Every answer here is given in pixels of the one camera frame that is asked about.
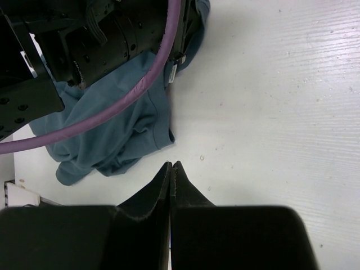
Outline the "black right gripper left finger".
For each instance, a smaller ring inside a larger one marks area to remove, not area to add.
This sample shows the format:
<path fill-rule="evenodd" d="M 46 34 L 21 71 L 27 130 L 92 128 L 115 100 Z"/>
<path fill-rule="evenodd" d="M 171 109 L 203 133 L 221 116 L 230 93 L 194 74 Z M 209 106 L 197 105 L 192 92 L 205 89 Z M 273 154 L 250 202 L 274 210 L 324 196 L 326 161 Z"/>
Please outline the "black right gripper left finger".
<path fill-rule="evenodd" d="M 2 269 L 167 269 L 171 163 L 117 206 L 1 211 Z"/>

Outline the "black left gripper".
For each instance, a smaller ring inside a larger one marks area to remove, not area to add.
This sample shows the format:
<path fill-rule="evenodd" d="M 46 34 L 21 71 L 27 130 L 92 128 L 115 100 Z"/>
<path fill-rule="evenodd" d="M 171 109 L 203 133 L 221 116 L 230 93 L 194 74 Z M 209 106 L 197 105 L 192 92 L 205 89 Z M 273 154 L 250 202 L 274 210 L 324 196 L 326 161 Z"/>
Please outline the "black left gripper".
<path fill-rule="evenodd" d="M 65 105 L 23 15 L 33 1 L 1 1 L 1 140 Z"/>

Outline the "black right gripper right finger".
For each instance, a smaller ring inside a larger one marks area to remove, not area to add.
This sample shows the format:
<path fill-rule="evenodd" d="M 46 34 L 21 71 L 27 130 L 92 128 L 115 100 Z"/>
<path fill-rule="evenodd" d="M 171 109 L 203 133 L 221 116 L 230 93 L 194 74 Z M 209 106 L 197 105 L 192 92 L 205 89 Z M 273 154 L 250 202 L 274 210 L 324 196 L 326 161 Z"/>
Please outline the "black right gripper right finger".
<path fill-rule="evenodd" d="M 216 206 L 176 162 L 170 177 L 173 269 L 318 269 L 299 214 L 276 205 Z"/>

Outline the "blue t shirt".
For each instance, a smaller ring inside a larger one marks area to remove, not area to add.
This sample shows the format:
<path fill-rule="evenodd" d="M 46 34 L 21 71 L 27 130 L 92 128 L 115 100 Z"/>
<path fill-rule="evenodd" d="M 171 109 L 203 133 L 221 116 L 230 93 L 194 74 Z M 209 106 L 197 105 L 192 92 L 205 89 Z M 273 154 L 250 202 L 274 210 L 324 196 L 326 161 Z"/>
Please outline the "blue t shirt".
<path fill-rule="evenodd" d="M 74 185 L 94 170 L 106 177 L 123 174 L 142 157 L 174 143 L 168 85 L 197 54 L 204 38 L 210 2 L 196 1 L 195 7 L 201 24 L 190 39 L 183 63 L 167 62 L 148 91 L 107 122 L 46 147 L 50 157 L 58 162 L 56 178 L 61 184 Z M 152 52 L 141 53 L 84 91 L 57 82 L 55 86 L 65 109 L 32 121 L 31 131 L 42 136 L 110 107 L 135 86 L 154 59 Z"/>

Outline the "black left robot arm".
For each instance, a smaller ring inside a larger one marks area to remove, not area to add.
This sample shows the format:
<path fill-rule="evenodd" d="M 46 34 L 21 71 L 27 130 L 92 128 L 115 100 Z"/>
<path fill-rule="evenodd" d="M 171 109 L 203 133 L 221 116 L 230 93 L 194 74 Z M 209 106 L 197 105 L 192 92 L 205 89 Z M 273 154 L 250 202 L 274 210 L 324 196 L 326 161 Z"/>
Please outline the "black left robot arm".
<path fill-rule="evenodd" d="M 167 1 L 2 1 L 1 138 L 64 109 L 55 83 L 89 87 L 157 52 Z"/>

